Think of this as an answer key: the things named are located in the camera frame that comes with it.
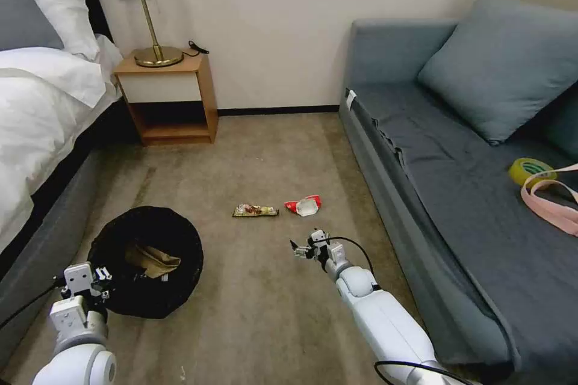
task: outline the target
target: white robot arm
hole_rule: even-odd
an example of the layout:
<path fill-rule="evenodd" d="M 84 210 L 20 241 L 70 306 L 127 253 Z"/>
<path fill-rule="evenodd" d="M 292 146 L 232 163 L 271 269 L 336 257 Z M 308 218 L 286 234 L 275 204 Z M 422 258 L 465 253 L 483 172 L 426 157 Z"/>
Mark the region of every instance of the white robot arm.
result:
<path fill-rule="evenodd" d="M 64 271 L 66 299 L 55 302 L 50 319 L 58 331 L 54 357 L 34 378 L 33 385 L 113 385 L 116 358 L 106 350 L 107 312 L 102 300 L 111 276 L 90 263 Z"/>
<path fill-rule="evenodd" d="M 347 261 L 343 245 L 332 240 L 326 232 L 316 230 L 309 237 L 308 246 L 300 247 L 291 241 L 291 247 L 296 256 L 321 263 L 377 359 L 392 363 L 383 365 L 380 371 L 377 362 L 378 374 L 398 385 L 472 385 L 471 381 L 452 378 L 455 376 L 449 372 L 445 376 L 427 370 L 443 368 L 435 359 L 426 332 L 391 293 L 379 287 L 371 271 L 353 266 Z"/>

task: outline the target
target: food wrapper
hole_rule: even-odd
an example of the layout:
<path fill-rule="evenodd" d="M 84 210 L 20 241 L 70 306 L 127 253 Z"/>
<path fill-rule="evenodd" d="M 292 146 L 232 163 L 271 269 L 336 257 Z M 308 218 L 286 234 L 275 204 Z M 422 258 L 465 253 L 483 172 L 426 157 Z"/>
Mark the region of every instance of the food wrapper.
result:
<path fill-rule="evenodd" d="M 271 206 L 256 206 L 241 203 L 235 208 L 233 217 L 274 217 L 279 215 L 279 209 Z"/>
<path fill-rule="evenodd" d="M 310 215 L 315 215 L 319 208 L 321 208 L 321 197 L 314 194 L 312 196 L 307 196 L 298 202 L 285 202 L 285 207 L 302 217 L 308 217 Z"/>

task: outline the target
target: bed frame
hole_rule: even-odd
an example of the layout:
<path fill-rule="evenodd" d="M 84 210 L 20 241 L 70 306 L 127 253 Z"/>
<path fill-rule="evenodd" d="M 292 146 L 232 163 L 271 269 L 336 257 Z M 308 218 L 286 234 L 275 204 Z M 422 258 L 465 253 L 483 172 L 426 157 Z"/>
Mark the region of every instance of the bed frame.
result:
<path fill-rule="evenodd" d="M 86 0 L 95 33 L 112 40 L 99 0 Z M 114 141 L 136 141 L 126 106 L 109 107 L 75 143 L 32 196 L 34 209 L 24 228 L 0 254 L 0 319 L 47 288 L 52 276 L 73 260 L 84 235 L 97 188 L 98 149 Z M 48 298 L 32 304 L 0 330 L 0 371 Z"/>

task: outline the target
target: carpet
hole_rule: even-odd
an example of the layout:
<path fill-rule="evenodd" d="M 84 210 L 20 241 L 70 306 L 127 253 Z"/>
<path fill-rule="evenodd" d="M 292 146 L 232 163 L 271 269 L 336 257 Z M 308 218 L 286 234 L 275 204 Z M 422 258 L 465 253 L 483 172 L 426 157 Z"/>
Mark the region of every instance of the carpet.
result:
<path fill-rule="evenodd" d="M 381 383 L 334 284 L 318 263 L 293 257 L 289 239 L 304 244 L 316 227 L 362 244 L 378 282 L 419 321 L 336 113 L 222 117 L 213 145 L 112 147 L 99 182 L 78 260 L 104 224 L 141 205 L 188 218 L 205 251 L 198 286 L 168 318 L 110 314 L 117 384 Z M 310 194 L 322 197 L 318 214 L 282 208 Z M 232 218 L 239 203 L 281 211 Z M 346 250 L 367 266 L 354 247 Z M 51 358 L 48 309 L 2 375 L 13 385 L 31 383 Z"/>

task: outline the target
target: gray pillow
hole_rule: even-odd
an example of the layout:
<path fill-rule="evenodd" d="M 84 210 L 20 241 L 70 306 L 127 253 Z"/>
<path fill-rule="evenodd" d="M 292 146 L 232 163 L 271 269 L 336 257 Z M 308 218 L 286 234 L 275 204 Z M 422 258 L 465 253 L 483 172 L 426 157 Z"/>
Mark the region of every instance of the gray pillow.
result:
<path fill-rule="evenodd" d="M 34 0 L 0 0 L 0 51 L 64 45 Z"/>
<path fill-rule="evenodd" d="M 578 13 L 477 0 L 418 80 L 491 144 L 578 79 Z"/>

